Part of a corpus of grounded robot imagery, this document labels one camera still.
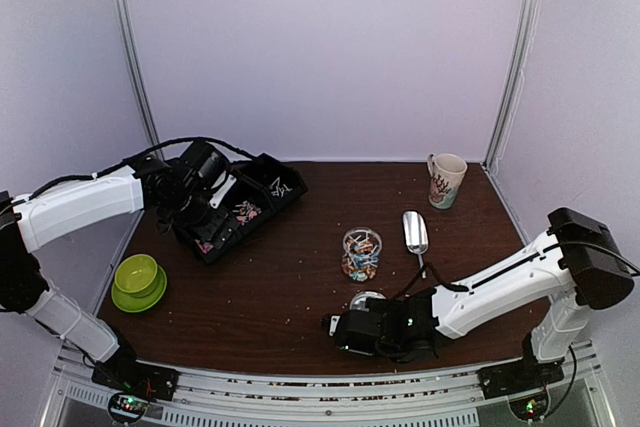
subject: stacked green dishes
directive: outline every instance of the stacked green dishes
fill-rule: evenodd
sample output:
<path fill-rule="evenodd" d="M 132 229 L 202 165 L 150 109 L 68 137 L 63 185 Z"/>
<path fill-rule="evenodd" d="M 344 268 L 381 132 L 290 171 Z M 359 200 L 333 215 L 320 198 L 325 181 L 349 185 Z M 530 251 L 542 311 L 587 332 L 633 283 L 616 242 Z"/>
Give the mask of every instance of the stacked green dishes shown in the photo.
<path fill-rule="evenodd" d="M 123 312 L 135 314 L 156 305 L 166 290 L 164 269 L 153 257 L 137 254 L 118 266 L 111 286 L 111 300 Z"/>

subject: brown table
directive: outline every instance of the brown table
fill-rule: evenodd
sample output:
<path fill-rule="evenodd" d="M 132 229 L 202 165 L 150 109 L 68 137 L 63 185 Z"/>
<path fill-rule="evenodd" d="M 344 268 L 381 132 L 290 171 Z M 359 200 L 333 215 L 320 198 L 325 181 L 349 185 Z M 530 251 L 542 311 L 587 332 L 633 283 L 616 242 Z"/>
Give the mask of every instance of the brown table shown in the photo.
<path fill-rule="evenodd" d="M 271 374 L 364 374 L 421 370 L 515 357 L 543 318 L 540 300 L 490 321 L 440 352 L 440 358 L 395 364 L 338 351 L 320 328 L 362 289 L 392 295 L 415 274 L 401 216 L 423 214 L 425 258 L 450 280 L 468 276 L 521 247 L 479 165 L 470 165 L 455 205 L 428 205 L 424 164 L 295 163 L 309 192 L 212 265 L 196 260 L 172 234 L 155 232 L 147 213 L 127 255 L 148 253 L 167 271 L 169 287 L 152 310 L 118 311 L 110 297 L 100 316 L 131 341 L 141 358 L 177 365 Z M 383 239 L 375 279 L 355 284 L 340 271 L 342 237 L 355 226 Z M 432 285 L 430 276 L 427 283 Z"/>

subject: white mug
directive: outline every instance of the white mug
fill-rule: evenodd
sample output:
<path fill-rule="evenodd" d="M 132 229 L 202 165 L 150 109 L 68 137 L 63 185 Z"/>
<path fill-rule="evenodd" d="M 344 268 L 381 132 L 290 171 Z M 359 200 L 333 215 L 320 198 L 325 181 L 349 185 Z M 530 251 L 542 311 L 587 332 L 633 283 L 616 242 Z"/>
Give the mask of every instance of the white mug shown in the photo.
<path fill-rule="evenodd" d="M 427 168 L 431 175 L 429 203 L 437 209 L 448 209 L 467 173 L 467 163 L 453 154 L 429 154 Z"/>

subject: mug handle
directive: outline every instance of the mug handle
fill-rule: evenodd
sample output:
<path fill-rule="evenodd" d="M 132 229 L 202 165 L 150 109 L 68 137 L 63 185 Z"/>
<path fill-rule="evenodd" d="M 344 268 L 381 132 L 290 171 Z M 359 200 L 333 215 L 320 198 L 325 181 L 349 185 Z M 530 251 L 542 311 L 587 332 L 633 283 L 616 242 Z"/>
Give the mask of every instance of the mug handle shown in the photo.
<path fill-rule="evenodd" d="M 429 175 L 431 177 L 433 177 L 433 159 L 435 158 L 436 154 L 429 154 L 427 156 L 427 169 L 429 169 Z"/>

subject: vertical metal beam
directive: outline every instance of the vertical metal beam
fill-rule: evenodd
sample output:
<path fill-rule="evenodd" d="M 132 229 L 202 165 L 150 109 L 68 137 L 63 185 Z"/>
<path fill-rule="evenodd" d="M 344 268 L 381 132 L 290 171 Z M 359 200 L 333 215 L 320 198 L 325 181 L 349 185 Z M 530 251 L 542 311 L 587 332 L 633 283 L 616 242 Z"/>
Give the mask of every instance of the vertical metal beam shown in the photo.
<path fill-rule="evenodd" d="M 142 79 L 142 72 L 140 70 L 140 61 L 138 59 L 138 51 L 133 38 L 133 29 L 131 27 L 131 18 L 129 17 L 129 7 L 127 0 L 114 0 L 116 5 L 116 12 L 118 14 L 118 20 L 120 21 L 120 32 L 122 34 L 122 41 L 124 43 L 124 50 L 127 59 L 127 68 L 129 70 L 129 76 L 131 78 L 131 84 L 138 103 L 138 109 L 142 117 L 142 123 L 144 125 L 145 134 L 147 140 L 151 145 L 160 143 L 160 137 L 151 114 L 151 108 L 149 107 L 149 99 L 147 98 L 147 91 L 144 87 Z"/>
<path fill-rule="evenodd" d="M 513 56 L 511 57 L 511 65 L 507 75 L 507 83 L 502 94 L 500 111 L 498 112 L 496 126 L 491 136 L 491 142 L 489 143 L 489 150 L 487 151 L 487 156 L 484 161 L 484 166 L 490 174 L 495 171 L 496 161 L 500 155 L 499 150 L 503 144 L 504 136 L 508 131 L 507 126 L 510 114 L 517 102 L 518 79 L 522 73 L 527 51 L 531 43 L 538 1 L 539 0 L 522 0 L 520 21 L 518 23 Z"/>

